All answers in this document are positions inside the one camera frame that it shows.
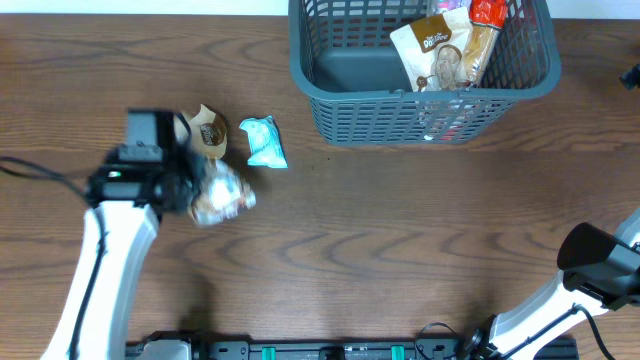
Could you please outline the beige snack pouch with barcode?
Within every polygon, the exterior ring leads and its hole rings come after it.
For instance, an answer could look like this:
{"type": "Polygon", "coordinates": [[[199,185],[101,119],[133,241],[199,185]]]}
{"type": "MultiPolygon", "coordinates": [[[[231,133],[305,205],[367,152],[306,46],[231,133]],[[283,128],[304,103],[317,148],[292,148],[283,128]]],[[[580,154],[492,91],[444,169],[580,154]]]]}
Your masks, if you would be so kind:
{"type": "Polygon", "coordinates": [[[188,213],[198,226],[214,226],[256,205],[256,195],[238,172],[222,160],[208,161],[188,213]]]}

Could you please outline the teal snack packet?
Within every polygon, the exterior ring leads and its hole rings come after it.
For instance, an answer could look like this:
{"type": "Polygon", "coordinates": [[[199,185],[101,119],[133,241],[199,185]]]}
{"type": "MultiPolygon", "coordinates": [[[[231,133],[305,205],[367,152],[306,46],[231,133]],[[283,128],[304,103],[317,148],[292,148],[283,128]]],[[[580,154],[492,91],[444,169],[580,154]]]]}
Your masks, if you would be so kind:
{"type": "Polygon", "coordinates": [[[241,122],[239,128],[245,131],[248,137],[251,152],[247,160],[249,166],[288,168],[280,134],[271,115],[264,118],[247,118],[241,122]]]}

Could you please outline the orange pasta package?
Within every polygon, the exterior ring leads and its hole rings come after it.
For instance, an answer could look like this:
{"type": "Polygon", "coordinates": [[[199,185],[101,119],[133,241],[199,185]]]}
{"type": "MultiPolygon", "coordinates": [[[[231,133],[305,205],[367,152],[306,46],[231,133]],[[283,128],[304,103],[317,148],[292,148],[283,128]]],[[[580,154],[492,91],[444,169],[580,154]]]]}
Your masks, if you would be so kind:
{"type": "Polygon", "coordinates": [[[473,0],[469,10],[472,31],[457,69],[456,82],[478,87],[503,29],[508,8],[505,0],[473,0]]]}

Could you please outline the tissue pocket pack bundle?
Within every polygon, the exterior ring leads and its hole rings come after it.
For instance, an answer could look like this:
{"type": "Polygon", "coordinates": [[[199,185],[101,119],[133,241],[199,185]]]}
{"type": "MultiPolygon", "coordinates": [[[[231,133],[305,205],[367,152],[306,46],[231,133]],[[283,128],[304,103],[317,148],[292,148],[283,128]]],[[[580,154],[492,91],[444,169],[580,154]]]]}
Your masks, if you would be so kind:
{"type": "Polygon", "coordinates": [[[427,15],[439,15],[458,8],[469,9],[472,0],[429,0],[427,4],[427,15]]]}

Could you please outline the grey plastic lattice basket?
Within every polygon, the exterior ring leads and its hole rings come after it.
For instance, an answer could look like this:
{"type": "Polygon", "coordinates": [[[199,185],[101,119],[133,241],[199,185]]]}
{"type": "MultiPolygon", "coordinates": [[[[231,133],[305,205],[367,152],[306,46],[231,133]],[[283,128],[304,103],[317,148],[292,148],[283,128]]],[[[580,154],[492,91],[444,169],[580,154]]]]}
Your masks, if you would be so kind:
{"type": "Polygon", "coordinates": [[[290,70],[332,145],[463,144],[517,102],[549,93],[561,75],[543,1],[509,1],[476,88],[420,92],[391,33],[443,11],[443,1],[290,0],[290,70]]]}

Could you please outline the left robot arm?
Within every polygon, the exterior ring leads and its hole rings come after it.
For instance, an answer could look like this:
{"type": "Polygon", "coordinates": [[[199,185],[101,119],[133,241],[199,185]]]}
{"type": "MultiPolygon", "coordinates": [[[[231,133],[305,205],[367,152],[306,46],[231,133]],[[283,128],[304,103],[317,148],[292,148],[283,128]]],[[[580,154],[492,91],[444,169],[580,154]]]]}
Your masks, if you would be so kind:
{"type": "Polygon", "coordinates": [[[199,195],[204,158],[179,140],[184,116],[131,110],[127,137],[89,176],[79,261],[46,359],[122,359],[146,255],[165,213],[199,195]]]}

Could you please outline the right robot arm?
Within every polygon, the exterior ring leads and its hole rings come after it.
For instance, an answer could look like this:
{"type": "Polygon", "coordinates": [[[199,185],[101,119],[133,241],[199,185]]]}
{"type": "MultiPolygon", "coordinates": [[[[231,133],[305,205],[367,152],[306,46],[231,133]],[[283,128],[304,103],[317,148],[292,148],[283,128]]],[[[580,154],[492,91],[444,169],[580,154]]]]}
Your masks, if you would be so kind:
{"type": "Polygon", "coordinates": [[[611,359],[595,318],[639,305],[639,213],[610,234],[583,222],[562,243],[558,272],[514,309],[492,316],[461,345],[456,359],[531,360],[559,336],[589,323],[611,359]]]}

